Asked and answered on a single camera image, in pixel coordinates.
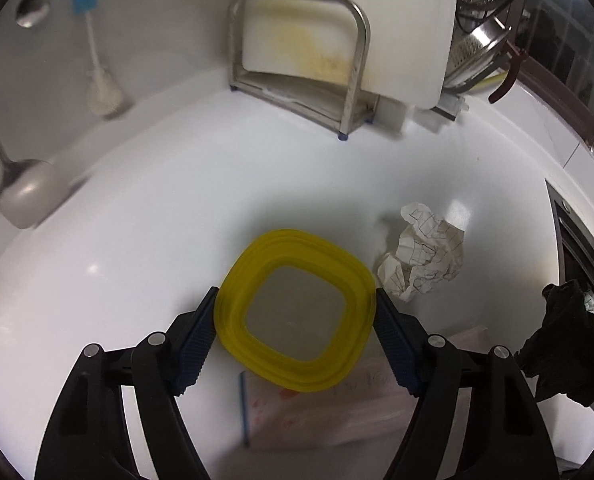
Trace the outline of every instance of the metal ladle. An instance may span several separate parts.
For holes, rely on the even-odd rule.
[[[20,27],[31,28],[42,22],[51,9],[51,0],[21,0],[15,13]]]
[[[0,182],[0,212],[11,224],[26,229],[38,224],[68,197],[68,183],[43,160],[8,158],[0,140],[4,172]]]

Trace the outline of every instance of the white cloth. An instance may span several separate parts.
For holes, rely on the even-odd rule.
[[[410,225],[399,237],[395,254],[384,255],[377,276],[386,291],[408,301],[459,274],[464,232],[417,202],[403,206],[401,217]]]

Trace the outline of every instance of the gray wall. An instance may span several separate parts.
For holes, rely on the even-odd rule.
[[[0,135],[12,158],[50,159],[98,126],[87,108],[91,70],[84,20],[53,0],[39,27],[0,13]],[[140,100],[225,62],[231,0],[100,0],[100,56],[129,98]]]

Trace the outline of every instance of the cutting board holder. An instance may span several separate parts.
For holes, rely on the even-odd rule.
[[[360,89],[368,56],[371,28],[365,12],[351,0],[314,0],[346,7],[357,23],[357,43],[346,87],[304,77],[250,72],[243,66],[243,8],[234,0],[229,9],[229,83],[264,101],[285,108],[337,133],[339,140],[362,123],[371,122],[379,96]]]

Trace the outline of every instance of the cutting board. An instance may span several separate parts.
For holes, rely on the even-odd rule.
[[[439,101],[456,0],[353,0],[371,27],[362,89],[410,105]],[[249,0],[247,70],[346,84],[357,26],[347,9],[301,0]]]

